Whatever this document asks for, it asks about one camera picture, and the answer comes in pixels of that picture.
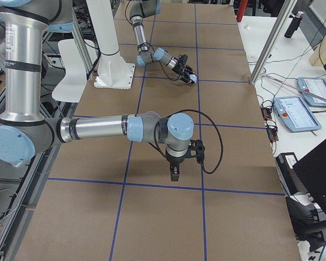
small robot arm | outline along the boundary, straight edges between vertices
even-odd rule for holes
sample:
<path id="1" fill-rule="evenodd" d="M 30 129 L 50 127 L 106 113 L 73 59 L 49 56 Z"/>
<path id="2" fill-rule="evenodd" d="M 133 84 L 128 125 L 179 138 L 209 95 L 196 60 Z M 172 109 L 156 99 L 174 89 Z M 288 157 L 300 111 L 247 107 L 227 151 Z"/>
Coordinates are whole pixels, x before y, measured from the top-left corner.
<path id="1" fill-rule="evenodd" d="M 159 61 L 167 66 L 173 72 L 180 76 L 180 79 L 186 83 L 195 83 L 197 76 L 193 69 L 186 65 L 188 56 L 181 55 L 179 58 L 171 56 L 165 49 L 159 47 L 152 53 L 150 51 L 151 44 L 146 40 L 143 31 L 143 19 L 160 13 L 160 0 L 141 0 L 135 2 L 130 10 L 130 23 L 133 27 L 134 35 L 137 42 L 137 64 L 145 66 Z"/>
<path id="2" fill-rule="evenodd" d="M 194 123 L 184 113 L 164 118 L 156 113 L 90 119 L 44 118 L 40 113 L 42 33 L 72 30 L 72 1 L 0 0 L 0 15 L 6 26 L 1 160 L 17 165 L 72 140 L 119 135 L 130 141 L 155 143 L 153 146 L 159 151 L 158 144 L 166 144 L 162 155 L 170 163 L 172 181 L 178 180 L 179 164 L 184 159 L 196 158 L 199 163 L 204 160 L 203 143 L 191 140 Z M 168 56 L 163 53 L 160 59 L 167 61 Z"/>

red object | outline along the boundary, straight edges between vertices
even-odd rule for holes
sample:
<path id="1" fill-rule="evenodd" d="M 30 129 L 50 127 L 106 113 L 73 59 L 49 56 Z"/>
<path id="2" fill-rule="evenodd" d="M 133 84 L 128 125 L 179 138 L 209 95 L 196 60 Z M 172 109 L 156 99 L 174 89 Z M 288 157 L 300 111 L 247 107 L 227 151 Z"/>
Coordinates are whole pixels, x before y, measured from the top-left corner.
<path id="1" fill-rule="evenodd" d="M 241 0 L 240 5 L 239 5 L 239 10 L 237 12 L 237 22 L 241 22 L 243 19 L 244 13 L 246 6 L 248 5 L 249 0 Z"/>

white table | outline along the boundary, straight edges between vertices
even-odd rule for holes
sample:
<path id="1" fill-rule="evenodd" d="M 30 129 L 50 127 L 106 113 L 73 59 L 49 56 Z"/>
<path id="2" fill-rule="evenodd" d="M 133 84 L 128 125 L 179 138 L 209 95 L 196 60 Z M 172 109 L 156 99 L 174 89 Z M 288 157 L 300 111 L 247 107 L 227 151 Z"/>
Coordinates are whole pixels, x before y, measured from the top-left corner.
<path id="1" fill-rule="evenodd" d="M 248 61 L 257 61 L 263 46 L 268 38 L 268 35 L 274 25 L 275 18 L 272 17 L 250 17 L 244 16 L 241 23 L 239 23 L 239 29 L 244 44 L 245 51 L 247 53 Z M 289 26 L 291 20 L 287 21 L 287 26 L 284 27 L 284 31 Z M 292 38 L 288 39 L 284 37 L 284 33 L 281 33 L 275 47 L 271 53 L 271 57 L 268 62 L 274 60 L 292 59 L 299 55 L 302 55 L 304 50 L 309 46 L 309 43 L 302 31 L 298 29 Z M 313 67 L 309 63 L 309 57 L 313 54 L 313 50 L 309 50 L 306 55 L 302 56 L 290 77 L 318 77 L 326 74 L 324 68 Z M 293 61 L 282 61 L 279 63 L 267 63 L 265 65 L 266 73 L 277 73 L 287 77 L 299 58 Z M 250 70 L 254 68 L 253 64 L 250 64 Z M 271 75 L 272 77 L 282 79 L 279 76 Z M 296 80 L 288 79 L 286 82 L 296 86 Z M 262 96 L 265 100 L 272 100 L 273 95 L 268 91 L 261 88 L 261 80 L 259 79 L 255 85 L 257 94 Z M 263 87 L 273 92 L 278 91 L 280 83 L 276 83 L 271 79 L 263 77 Z M 277 94 L 277 97 L 298 95 L 298 91 L 291 89 L 290 87 L 283 86 Z M 321 108 L 311 108 L 311 110 L 324 110 Z M 314 131 L 317 136 L 314 136 L 311 132 L 290 133 L 282 121 L 276 117 L 276 123 L 278 126 L 277 150 L 274 156 L 277 156 L 283 152 L 294 152 L 298 159 L 305 156 L 309 151 L 316 147 L 326 138 L 326 113 L 315 114 L 318 121 L 322 125 L 322 129 Z"/>

white sticker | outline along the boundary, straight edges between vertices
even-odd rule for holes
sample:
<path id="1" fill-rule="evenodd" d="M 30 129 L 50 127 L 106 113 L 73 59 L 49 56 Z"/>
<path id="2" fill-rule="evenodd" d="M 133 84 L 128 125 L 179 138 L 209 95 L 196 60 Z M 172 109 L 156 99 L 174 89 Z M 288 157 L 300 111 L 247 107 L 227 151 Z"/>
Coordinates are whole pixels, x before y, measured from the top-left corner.
<path id="1" fill-rule="evenodd" d="M 15 29 L 6 27 L 6 52 L 14 52 L 15 50 Z"/>
<path id="2" fill-rule="evenodd" d="M 293 169 L 294 164 L 297 163 L 296 159 L 294 158 L 294 155 L 286 155 L 285 158 L 289 167 Z"/>

